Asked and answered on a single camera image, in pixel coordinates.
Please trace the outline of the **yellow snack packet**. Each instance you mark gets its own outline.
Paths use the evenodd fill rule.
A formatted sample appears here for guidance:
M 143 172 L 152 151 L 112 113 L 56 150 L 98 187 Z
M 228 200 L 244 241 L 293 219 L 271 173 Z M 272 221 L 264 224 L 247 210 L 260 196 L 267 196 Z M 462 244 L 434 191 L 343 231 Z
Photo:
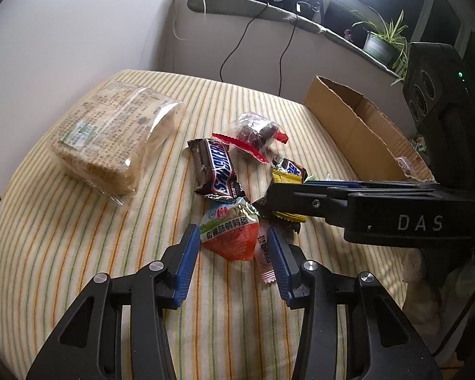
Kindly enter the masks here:
M 296 208 L 294 196 L 296 187 L 303 184 L 303 173 L 289 173 L 286 169 L 273 167 L 271 176 L 266 201 L 273 216 L 289 223 L 305 223 L 307 216 Z

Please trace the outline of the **pink stick packet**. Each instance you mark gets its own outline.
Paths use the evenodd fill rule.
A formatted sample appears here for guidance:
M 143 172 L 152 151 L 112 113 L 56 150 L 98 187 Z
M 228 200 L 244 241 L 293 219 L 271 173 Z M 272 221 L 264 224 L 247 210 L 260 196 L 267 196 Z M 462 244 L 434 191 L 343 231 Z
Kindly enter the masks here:
M 273 265 L 271 263 L 268 231 L 269 222 L 267 220 L 261 219 L 259 222 L 254 258 L 262 281 L 265 284 L 272 284 L 276 282 L 276 277 Z

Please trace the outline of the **orange salted egg packet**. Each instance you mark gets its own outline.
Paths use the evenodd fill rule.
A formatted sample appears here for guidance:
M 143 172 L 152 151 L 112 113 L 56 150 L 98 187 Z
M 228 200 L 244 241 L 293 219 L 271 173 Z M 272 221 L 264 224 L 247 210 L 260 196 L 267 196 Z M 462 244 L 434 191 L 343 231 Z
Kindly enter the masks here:
M 243 197 L 213 204 L 200 222 L 204 248 L 228 261 L 253 259 L 259 232 L 259 214 Z

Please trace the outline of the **dark cake clear wrapper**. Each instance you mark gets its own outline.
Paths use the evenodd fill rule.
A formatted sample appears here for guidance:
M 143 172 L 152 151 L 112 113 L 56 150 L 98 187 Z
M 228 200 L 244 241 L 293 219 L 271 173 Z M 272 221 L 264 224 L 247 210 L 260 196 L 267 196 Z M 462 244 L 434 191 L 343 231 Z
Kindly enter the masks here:
M 279 124 L 251 111 L 241 114 L 227 132 L 213 132 L 212 137 L 263 164 L 269 163 L 266 152 L 274 141 L 286 144 L 289 140 Z

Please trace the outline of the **Snickers bar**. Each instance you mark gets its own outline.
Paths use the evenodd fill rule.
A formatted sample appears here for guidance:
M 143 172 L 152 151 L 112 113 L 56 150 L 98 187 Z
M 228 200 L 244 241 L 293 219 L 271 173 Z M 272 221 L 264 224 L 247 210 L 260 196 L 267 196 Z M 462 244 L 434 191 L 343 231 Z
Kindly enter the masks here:
M 194 159 L 194 192 L 217 202 L 233 202 L 245 197 L 226 144 L 211 138 L 188 141 Z

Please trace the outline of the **dark chocolate bar blue label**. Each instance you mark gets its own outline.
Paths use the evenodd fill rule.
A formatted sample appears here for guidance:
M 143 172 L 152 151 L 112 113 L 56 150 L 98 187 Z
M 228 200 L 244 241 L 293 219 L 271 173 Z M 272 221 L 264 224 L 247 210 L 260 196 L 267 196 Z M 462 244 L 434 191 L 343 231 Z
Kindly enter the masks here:
M 308 177 L 305 167 L 282 156 L 273 158 L 272 175 L 275 183 L 292 184 L 302 184 Z

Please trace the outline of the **large dark cake red-edged wrapper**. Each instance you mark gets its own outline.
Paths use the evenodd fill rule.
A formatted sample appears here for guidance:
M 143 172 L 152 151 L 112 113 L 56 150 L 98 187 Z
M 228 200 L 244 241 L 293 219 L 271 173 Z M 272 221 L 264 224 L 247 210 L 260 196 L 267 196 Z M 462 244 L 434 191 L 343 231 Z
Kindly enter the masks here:
M 403 173 L 409 176 L 413 174 L 412 167 L 410 166 L 409 160 L 406 157 L 404 156 L 397 157 L 396 162 L 403 170 Z

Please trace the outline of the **brown cardboard box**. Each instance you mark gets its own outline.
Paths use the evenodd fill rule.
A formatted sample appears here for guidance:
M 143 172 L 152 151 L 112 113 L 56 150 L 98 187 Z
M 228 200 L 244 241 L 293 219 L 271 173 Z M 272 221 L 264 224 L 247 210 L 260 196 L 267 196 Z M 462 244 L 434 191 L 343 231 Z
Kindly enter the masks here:
M 361 180 L 432 182 L 433 174 L 400 129 L 363 94 L 315 76 L 304 104 L 332 137 Z M 396 158 L 409 160 L 403 173 Z

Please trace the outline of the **green snack bag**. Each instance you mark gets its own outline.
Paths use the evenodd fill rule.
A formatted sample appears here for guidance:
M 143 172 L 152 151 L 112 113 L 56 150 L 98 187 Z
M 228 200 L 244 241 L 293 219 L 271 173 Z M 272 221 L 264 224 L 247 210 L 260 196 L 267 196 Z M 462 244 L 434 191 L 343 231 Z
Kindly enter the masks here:
M 427 145 L 426 145 L 426 141 L 425 141 L 425 138 L 420 135 L 420 134 L 417 134 L 416 136 L 412 136 L 410 139 L 409 139 L 412 147 L 414 148 L 414 150 L 417 152 L 417 153 L 424 153 L 427 151 Z

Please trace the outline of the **striped yellow table cloth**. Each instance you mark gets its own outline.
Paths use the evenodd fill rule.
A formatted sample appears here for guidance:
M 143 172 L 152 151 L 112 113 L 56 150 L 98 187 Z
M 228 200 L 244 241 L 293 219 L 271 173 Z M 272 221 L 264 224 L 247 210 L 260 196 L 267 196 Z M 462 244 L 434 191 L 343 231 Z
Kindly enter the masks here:
M 194 192 L 188 141 L 225 133 L 247 111 L 288 135 L 270 154 L 319 179 L 357 179 L 345 155 L 304 104 L 253 89 L 158 71 L 123 70 L 115 81 L 150 87 L 185 105 L 179 128 L 144 171 L 132 198 L 117 205 L 70 178 L 42 138 L 24 158 L 0 206 L 0 357 L 26 376 L 48 335 L 99 272 L 131 274 L 161 257 L 207 202 Z M 180 379 L 289 379 L 303 314 L 262 281 L 252 261 L 200 252 L 188 298 L 165 315 Z

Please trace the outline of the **potted spider plant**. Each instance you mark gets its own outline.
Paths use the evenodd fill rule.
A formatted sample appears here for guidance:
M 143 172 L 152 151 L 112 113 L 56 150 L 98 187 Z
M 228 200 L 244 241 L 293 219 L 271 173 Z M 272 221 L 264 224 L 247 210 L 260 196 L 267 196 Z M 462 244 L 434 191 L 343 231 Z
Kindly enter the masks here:
M 403 35 L 409 27 L 404 22 L 404 10 L 400 11 L 396 20 L 386 22 L 377 10 L 371 6 L 369 9 L 378 16 L 380 23 L 362 19 L 353 23 L 352 28 L 362 27 L 366 31 L 363 51 L 395 74 L 396 78 L 391 85 L 403 83 L 410 53 L 409 40 Z

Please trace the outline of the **small pink figurine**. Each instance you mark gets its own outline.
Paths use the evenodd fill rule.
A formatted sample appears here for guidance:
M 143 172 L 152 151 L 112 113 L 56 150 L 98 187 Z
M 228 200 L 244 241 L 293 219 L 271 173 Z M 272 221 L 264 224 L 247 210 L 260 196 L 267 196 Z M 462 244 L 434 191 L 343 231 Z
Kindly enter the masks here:
M 352 38 L 352 30 L 347 28 L 344 30 L 344 33 L 343 33 L 343 37 L 345 40 L 349 41 L 349 42 L 353 42 L 353 38 Z

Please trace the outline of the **clear bag of crackers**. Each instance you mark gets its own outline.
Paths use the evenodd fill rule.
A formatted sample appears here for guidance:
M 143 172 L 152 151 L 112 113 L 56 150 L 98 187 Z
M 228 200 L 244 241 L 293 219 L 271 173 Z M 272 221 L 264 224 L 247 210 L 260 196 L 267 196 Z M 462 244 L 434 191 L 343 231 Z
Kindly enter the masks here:
M 183 113 L 178 99 L 138 84 L 108 81 L 60 120 L 50 148 L 70 175 L 123 205 L 137 192 L 145 166 Z

